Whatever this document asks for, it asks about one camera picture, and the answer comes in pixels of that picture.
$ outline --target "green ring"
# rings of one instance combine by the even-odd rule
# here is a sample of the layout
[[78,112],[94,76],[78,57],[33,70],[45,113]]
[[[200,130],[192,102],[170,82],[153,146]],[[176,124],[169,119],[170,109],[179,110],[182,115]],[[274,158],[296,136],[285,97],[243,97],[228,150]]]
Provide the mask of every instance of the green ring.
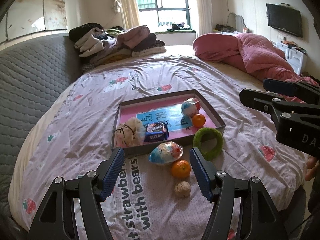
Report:
[[[217,145],[213,147],[213,149],[211,149],[210,151],[204,153],[201,150],[201,139],[206,134],[213,135],[213,137],[217,139]],[[201,128],[196,132],[193,138],[193,147],[197,147],[199,149],[203,158],[206,161],[211,161],[213,158],[217,157],[222,152],[223,136],[217,129],[209,127]]]

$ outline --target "window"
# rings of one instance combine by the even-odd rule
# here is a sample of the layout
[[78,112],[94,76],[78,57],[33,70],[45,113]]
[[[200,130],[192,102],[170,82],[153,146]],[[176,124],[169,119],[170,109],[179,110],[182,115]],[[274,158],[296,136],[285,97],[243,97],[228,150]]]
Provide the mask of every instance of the window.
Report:
[[142,24],[155,29],[162,25],[190,24],[188,0],[137,0]]

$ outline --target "window sill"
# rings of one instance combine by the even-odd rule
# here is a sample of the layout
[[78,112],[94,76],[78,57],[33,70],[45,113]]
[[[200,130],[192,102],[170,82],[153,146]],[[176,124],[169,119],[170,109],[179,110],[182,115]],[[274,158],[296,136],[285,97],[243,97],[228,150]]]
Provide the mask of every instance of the window sill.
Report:
[[177,30],[177,31],[164,31],[164,32],[155,32],[155,35],[158,34],[167,34],[167,33],[196,33],[195,30]]

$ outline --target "gray quilted headboard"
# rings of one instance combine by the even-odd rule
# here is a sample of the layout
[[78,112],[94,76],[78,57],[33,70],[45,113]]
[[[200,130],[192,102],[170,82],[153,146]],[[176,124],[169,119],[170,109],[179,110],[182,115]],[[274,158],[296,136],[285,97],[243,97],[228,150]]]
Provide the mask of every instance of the gray quilted headboard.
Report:
[[78,53],[65,33],[0,51],[0,239],[25,235],[11,218],[8,204],[20,148],[32,127],[80,75]]

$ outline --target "blue snack package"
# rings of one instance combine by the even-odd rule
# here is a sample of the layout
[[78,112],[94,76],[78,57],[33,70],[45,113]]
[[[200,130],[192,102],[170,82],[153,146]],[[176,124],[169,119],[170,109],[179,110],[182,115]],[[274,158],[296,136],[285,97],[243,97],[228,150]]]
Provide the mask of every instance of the blue snack package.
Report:
[[147,125],[145,142],[165,141],[168,138],[168,122],[154,122]]

